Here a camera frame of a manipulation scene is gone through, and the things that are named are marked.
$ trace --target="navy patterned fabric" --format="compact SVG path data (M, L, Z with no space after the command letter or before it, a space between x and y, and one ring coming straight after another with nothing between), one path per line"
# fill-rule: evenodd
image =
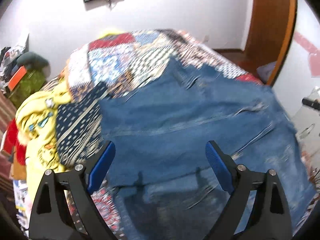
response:
M106 85L101 82L79 103L59 106L56 134L61 164L72 168L101 149L102 115L98 101L106 95Z

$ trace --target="baseboard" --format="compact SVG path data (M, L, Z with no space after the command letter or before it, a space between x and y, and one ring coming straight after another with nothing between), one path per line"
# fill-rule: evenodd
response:
M243 53L242 49L213 49L214 51L218 53L229 53L229 52L238 52L238 53Z

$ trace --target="wooden floor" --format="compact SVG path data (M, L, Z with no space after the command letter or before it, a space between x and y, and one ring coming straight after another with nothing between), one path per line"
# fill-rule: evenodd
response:
M215 50L228 60L232 61L233 63L237 64L239 67L243 68L244 70L252 73L255 77L259 78L257 74L257 67L260 66L254 60L247 58L243 52L241 51L224 51L224 50Z

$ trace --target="yellow object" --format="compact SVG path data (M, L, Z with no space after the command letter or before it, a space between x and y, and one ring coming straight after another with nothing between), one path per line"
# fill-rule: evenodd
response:
M58 106L70 101L67 82L62 80L53 91L39 91L28 97L17 110L18 130L31 139L26 150L26 168L32 200L45 170L66 171L56 150L55 128Z
M124 33L123 31L119 31L117 29L106 29L99 37L98 39L102 39L103 37L107 36L107 35L117 35L117 34L121 34Z

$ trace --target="blue gripper pad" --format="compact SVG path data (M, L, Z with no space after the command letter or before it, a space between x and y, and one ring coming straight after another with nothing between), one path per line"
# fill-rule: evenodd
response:
M110 142L89 175L87 191L90 195L100 188L102 181L105 178L113 159L115 158L115 155L116 146L113 142Z
M224 191L227 191L230 195L234 191L232 185L232 175L224 164L223 160L220 158L217 150L208 142L205 146L205 155L207 160L213 169L216 177Z

